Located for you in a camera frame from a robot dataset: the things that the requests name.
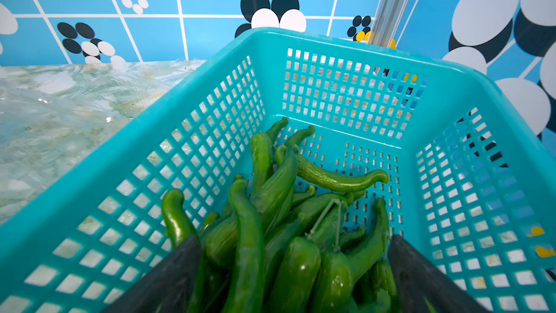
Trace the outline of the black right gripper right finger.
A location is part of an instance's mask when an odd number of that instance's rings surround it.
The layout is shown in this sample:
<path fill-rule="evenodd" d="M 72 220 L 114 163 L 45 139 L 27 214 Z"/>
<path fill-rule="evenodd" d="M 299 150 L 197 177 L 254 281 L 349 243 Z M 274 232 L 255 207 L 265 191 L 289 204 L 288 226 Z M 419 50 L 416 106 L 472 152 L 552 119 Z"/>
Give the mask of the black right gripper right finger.
<path fill-rule="evenodd" d="M 486 312 L 403 237 L 391 238 L 388 259 L 404 312 Z"/>

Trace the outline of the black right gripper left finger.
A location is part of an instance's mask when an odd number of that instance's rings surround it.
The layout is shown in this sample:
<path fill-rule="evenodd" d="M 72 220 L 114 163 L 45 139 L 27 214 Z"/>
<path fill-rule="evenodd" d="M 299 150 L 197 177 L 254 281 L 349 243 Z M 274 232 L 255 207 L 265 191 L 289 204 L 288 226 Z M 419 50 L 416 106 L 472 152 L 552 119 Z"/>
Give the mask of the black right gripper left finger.
<path fill-rule="evenodd" d="M 185 312 L 201 266 L 198 236 L 189 236 L 105 312 Z"/>

